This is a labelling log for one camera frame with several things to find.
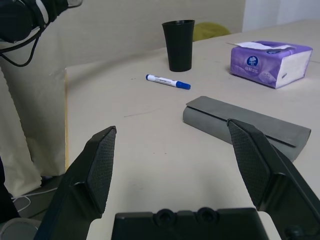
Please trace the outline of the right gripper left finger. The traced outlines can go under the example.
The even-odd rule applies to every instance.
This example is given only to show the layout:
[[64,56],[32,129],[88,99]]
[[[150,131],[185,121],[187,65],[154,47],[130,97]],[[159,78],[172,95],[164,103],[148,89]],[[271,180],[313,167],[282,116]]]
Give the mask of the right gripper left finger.
[[94,134],[64,174],[35,234],[36,240],[85,240],[105,212],[117,129]]

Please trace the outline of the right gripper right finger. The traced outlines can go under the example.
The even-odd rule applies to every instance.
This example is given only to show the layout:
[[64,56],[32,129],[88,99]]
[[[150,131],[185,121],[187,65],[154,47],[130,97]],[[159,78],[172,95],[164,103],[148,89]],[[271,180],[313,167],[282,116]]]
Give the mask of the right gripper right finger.
[[238,169],[259,212],[279,233],[318,233],[320,200],[293,163],[251,124],[228,119]]

